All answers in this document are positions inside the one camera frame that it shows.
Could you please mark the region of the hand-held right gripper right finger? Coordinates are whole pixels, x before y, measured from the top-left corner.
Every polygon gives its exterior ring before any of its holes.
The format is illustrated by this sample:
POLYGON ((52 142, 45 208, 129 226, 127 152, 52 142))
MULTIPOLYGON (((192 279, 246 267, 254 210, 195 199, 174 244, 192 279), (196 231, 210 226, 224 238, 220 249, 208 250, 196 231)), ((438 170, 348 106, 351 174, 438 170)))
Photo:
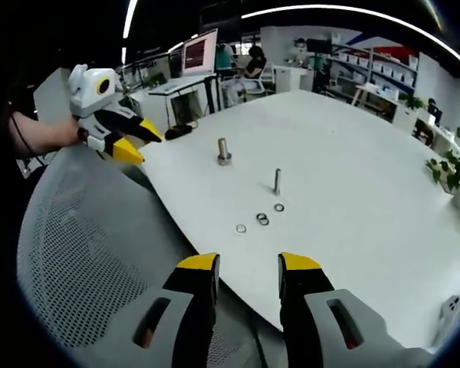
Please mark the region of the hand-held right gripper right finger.
POLYGON ((311 258, 278 255, 280 321, 290 367, 427 367, 432 354, 405 348, 380 314, 336 289, 311 258))

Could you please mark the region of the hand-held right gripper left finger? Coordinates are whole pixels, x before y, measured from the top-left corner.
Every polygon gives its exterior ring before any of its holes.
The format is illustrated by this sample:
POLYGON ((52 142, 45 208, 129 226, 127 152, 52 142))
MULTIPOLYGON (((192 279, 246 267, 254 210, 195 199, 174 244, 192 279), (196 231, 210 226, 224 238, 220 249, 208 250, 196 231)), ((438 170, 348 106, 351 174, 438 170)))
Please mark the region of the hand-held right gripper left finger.
POLYGON ((218 292, 218 253, 180 261, 143 305, 131 333, 130 366, 207 366, 218 292))

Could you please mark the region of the person's left hand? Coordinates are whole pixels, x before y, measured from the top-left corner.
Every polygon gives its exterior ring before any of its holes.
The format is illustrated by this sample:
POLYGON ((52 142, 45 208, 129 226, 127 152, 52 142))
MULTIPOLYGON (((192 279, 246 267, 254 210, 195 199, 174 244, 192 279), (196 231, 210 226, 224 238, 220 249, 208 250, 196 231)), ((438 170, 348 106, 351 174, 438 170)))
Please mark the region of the person's left hand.
POLYGON ((57 125, 57 134, 60 147, 75 146, 84 140, 84 134, 75 117, 62 120, 57 125))

